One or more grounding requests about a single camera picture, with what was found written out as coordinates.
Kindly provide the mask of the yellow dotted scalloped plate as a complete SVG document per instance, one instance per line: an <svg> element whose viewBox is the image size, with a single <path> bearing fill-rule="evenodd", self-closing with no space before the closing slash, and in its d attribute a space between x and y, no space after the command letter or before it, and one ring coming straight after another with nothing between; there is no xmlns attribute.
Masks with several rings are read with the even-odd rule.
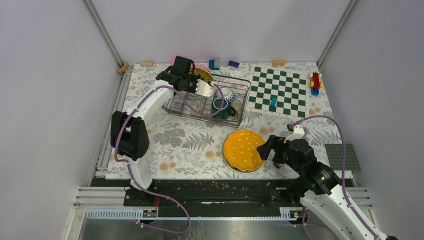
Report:
<svg viewBox="0 0 424 240"><path fill-rule="evenodd" d="M252 130L237 130L226 138L223 150L234 151L234 153L236 151L246 152L247 150L257 151L257 147L264 143L265 140L262 136Z"/></svg>

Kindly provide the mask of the dark green mug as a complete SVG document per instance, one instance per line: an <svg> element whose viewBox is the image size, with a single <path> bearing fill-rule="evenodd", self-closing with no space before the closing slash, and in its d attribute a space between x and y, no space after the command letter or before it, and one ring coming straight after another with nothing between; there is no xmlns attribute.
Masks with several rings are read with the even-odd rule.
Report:
<svg viewBox="0 0 424 240"><path fill-rule="evenodd" d="M229 101L222 97L218 97L213 100L211 113L213 114L213 118L221 120L226 120L227 118L236 115Z"/></svg>

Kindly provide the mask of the yellow woven bamboo tray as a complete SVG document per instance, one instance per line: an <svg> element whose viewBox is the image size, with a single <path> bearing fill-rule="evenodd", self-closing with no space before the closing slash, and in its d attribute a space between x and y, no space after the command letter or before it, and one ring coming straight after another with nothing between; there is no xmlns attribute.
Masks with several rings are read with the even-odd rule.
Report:
<svg viewBox="0 0 424 240"><path fill-rule="evenodd" d="M206 82L206 83L210 83L211 81L213 82L214 81L214 78L213 78L213 76L208 72L208 71L206 71L206 70L204 70L204 69L201 69L201 68L198 68L198 67L196 67L195 69L194 69L194 75L198 78L198 79L201 79L202 81L204 81L204 82Z"/></svg>

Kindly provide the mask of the mint green flower plate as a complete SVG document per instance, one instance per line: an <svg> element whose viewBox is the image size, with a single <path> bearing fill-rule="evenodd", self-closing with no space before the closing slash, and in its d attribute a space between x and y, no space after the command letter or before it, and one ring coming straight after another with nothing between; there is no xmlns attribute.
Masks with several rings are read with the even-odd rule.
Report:
<svg viewBox="0 0 424 240"><path fill-rule="evenodd" d="M225 164L233 171L241 174L251 174L259 170L264 161L261 160L256 150L247 150L246 152L234 152L230 150L222 150Z"/></svg>

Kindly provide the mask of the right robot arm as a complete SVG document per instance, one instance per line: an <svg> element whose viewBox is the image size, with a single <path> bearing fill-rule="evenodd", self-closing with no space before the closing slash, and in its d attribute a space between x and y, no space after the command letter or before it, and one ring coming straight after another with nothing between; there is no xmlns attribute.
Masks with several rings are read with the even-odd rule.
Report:
<svg viewBox="0 0 424 240"><path fill-rule="evenodd" d="M274 151L273 162L286 164L299 177L287 187L287 201L302 205L320 218L341 240L394 240L382 232L343 187L342 180L326 164L317 160L305 139L289 140L271 135L256 148L262 160Z"/></svg>

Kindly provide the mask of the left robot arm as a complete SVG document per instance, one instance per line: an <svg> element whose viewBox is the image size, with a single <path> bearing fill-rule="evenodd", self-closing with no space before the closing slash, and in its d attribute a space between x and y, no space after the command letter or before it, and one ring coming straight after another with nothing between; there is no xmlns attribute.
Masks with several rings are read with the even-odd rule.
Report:
<svg viewBox="0 0 424 240"><path fill-rule="evenodd" d="M155 192L150 185L153 178L145 155L150 140L147 124L161 106L182 91L195 93L199 79L194 74L193 60L176 56L174 63L160 72L141 100L125 111L111 116L110 144L117 163L125 163L130 184L138 189L136 199L144 206L152 204Z"/></svg>

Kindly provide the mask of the pink toy bat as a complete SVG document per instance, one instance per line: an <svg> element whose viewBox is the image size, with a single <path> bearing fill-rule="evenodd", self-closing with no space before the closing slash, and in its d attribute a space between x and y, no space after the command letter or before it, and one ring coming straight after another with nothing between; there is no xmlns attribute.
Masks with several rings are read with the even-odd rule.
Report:
<svg viewBox="0 0 424 240"><path fill-rule="evenodd" d="M171 65L174 65L174 63L175 63L175 60L172 60L170 64ZM193 64L192 63L190 63L189 66L190 66L190 69L193 68ZM194 67L195 68L198 68L198 69L202 69L202 70L207 71L207 72L211 72L211 69L209 67L207 67L207 66L204 66L204 65L194 64Z"/></svg>

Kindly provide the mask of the blue grey lego bricks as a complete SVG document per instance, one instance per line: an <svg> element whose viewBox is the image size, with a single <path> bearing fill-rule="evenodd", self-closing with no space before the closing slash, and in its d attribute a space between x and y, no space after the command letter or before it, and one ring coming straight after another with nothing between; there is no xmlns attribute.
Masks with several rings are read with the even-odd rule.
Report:
<svg viewBox="0 0 424 240"><path fill-rule="evenodd" d="M208 62L208 67L211 71L218 71L220 69L220 58L215 57L210 59Z"/></svg>

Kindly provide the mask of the teal block on chessboard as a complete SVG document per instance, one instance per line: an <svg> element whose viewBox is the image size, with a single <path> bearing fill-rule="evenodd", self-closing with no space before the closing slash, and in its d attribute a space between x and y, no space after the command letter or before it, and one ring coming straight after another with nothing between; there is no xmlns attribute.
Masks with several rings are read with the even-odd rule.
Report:
<svg viewBox="0 0 424 240"><path fill-rule="evenodd" d="M269 104L269 108L268 108L268 110L270 111L270 112L276 112L276 107L277 107L277 98L276 97L273 97L271 100L270 100L270 104Z"/></svg>

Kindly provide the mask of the left wooden block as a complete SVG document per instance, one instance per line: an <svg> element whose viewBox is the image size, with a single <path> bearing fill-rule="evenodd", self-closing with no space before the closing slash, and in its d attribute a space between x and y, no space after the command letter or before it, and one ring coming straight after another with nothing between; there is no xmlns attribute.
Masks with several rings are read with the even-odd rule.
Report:
<svg viewBox="0 0 424 240"><path fill-rule="evenodd" d="M154 65L154 62L153 61L141 61L139 64L142 67L152 67Z"/></svg>

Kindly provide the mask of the purple lego brick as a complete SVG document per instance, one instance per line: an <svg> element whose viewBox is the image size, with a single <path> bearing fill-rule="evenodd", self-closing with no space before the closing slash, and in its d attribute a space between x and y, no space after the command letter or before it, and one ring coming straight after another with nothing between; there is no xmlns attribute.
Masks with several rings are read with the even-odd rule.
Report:
<svg viewBox="0 0 424 240"><path fill-rule="evenodd" d="M239 62L236 62L236 61L229 60L228 63L227 63L227 65L229 67L232 67L232 68L239 68L240 63Z"/></svg>

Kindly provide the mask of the green white chessboard mat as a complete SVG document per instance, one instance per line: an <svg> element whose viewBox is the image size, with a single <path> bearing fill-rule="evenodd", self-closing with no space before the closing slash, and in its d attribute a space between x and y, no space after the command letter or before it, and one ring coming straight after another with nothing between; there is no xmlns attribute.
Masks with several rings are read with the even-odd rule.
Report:
<svg viewBox="0 0 424 240"><path fill-rule="evenodd" d="M306 74L254 66L250 76L247 110L293 119L309 116L310 87ZM269 111L273 97L277 98L276 112Z"/></svg>

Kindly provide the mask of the corner wooden block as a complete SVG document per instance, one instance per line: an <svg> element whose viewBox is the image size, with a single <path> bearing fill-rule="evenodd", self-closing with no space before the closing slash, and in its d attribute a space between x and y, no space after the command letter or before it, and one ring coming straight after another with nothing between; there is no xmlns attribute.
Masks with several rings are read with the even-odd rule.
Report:
<svg viewBox="0 0 424 240"><path fill-rule="evenodd" d="M127 62L124 62L124 63L122 64L122 66L121 66L119 69L117 69L116 71L117 71L120 75L123 75L123 74L126 72L126 70L128 69L128 67L129 67L129 64L128 64Z"/></svg>

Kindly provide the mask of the red yellow blue lego toy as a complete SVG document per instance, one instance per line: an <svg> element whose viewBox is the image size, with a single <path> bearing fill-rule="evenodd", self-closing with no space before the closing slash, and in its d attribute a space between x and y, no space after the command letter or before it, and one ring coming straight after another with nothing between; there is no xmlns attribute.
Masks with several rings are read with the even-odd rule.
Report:
<svg viewBox="0 0 424 240"><path fill-rule="evenodd" d="M310 78L310 90L312 96L318 96L320 88L323 87L322 74L318 72L312 72L309 75Z"/></svg>

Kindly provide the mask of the right wooden block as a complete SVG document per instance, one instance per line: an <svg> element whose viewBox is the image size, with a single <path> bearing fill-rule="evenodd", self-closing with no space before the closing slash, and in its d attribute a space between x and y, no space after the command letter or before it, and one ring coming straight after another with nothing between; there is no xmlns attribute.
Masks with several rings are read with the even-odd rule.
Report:
<svg viewBox="0 0 424 240"><path fill-rule="evenodd" d="M286 61L284 59L273 59L271 61L271 65L273 68L280 68L284 67L286 64Z"/></svg>

